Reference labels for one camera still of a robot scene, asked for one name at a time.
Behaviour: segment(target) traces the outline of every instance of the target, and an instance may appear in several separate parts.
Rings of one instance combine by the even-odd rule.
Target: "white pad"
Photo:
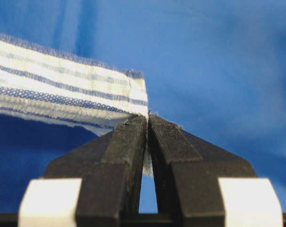
[[[225,227],[282,227],[278,198],[267,178],[219,178]]]
[[[18,227],[76,227],[82,179],[32,180],[22,199]]]

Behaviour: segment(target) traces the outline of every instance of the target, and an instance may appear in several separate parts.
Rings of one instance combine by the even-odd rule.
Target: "fabric strip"
[[[148,118],[147,102],[140,72],[0,34],[1,114],[101,136],[135,115]]]

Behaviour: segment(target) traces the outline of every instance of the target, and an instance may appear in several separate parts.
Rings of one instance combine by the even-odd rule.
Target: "blue fabric background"
[[[0,0],[0,32],[145,73],[149,108],[252,162],[286,212],[286,0]],[[0,212],[96,138],[0,115]],[[143,177],[140,212],[156,212]]]

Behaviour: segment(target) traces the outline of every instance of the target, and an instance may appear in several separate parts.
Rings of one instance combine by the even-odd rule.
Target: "striped fabric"
[[[0,113],[103,135],[147,114],[141,73],[0,34]]]

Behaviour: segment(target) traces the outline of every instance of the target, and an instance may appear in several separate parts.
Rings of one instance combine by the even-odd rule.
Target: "black clamp jaw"
[[[146,145],[152,157],[158,214],[138,214]],[[75,212],[78,227],[223,227],[218,177],[257,175],[247,160],[155,114],[149,115],[148,125],[137,116],[53,160],[43,175],[82,178]],[[16,224],[16,217],[7,217]],[[286,227],[286,214],[283,218]]]

